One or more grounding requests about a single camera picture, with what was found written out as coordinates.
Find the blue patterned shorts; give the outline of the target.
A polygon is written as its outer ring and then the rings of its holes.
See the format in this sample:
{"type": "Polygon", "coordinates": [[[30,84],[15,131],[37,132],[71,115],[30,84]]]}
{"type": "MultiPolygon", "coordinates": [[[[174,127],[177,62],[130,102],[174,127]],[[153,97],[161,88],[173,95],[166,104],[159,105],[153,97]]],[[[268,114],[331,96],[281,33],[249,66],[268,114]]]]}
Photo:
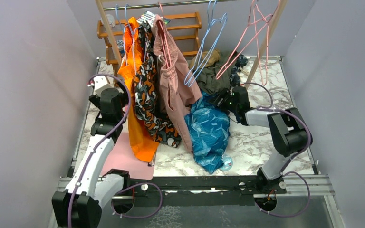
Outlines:
{"type": "Polygon", "coordinates": [[[212,174],[222,166],[222,156],[228,146],[230,119],[209,102],[211,95],[202,96],[184,116],[192,140],[194,161],[212,174]]]}

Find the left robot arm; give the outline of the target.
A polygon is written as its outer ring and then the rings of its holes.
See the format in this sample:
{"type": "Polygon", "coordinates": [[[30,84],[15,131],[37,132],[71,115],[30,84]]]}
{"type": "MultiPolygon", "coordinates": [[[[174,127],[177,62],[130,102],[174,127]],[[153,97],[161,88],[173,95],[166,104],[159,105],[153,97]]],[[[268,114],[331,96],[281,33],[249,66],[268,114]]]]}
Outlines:
{"type": "Polygon", "coordinates": [[[103,207],[115,193],[125,195],[130,181],[113,173],[98,182],[104,163],[122,132],[131,95],[128,89],[104,89],[89,101],[99,109],[90,130],[90,141],[79,168],[63,191],[56,191],[52,206],[57,225],[62,228],[96,228],[103,207]]]}

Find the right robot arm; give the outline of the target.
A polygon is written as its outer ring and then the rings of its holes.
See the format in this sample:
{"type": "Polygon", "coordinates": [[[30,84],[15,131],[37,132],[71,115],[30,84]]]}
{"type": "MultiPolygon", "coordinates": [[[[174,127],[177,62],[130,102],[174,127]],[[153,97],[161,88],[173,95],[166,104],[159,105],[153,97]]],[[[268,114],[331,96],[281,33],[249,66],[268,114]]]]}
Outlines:
{"type": "Polygon", "coordinates": [[[290,162],[313,142],[312,134],[297,108],[252,107],[243,86],[223,89],[210,99],[210,103],[227,114],[233,113],[239,124],[269,128],[274,149],[259,168],[255,180],[255,188],[261,193],[278,186],[290,162]]]}

